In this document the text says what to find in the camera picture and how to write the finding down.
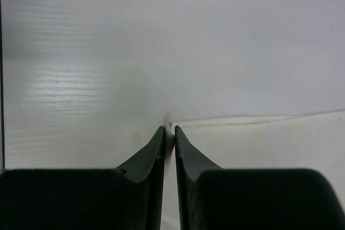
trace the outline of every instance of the white wall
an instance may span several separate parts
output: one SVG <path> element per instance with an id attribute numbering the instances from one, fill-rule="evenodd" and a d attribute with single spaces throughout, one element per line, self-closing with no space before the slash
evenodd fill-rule
<path id="1" fill-rule="evenodd" d="M 9 167 L 117 165 L 166 110 L 344 108 L 345 0 L 1 1 Z"/>

